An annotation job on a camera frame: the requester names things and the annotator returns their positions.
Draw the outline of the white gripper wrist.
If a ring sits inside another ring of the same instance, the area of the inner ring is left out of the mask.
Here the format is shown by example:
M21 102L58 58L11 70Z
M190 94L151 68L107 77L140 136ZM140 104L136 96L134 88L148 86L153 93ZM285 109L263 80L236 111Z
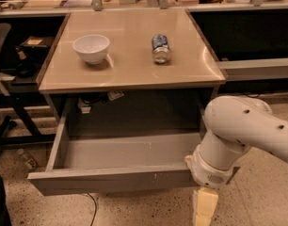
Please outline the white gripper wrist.
M184 159L194 181L206 186L193 193L193 226L211 225L219 196L210 188L226 185L234 175L236 161L249 150L248 145L218 137L208 130L194 152Z

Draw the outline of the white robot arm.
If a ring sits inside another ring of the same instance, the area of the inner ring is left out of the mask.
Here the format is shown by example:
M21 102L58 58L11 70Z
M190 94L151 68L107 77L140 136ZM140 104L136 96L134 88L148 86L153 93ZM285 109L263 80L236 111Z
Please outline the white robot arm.
M237 159L250 148L288 163L288 121L275 117L266 102L218 96L205 107L203 118L206 134L185 158L200 185L195 191L193 226L210 226L218 202L216 190L231 180Z

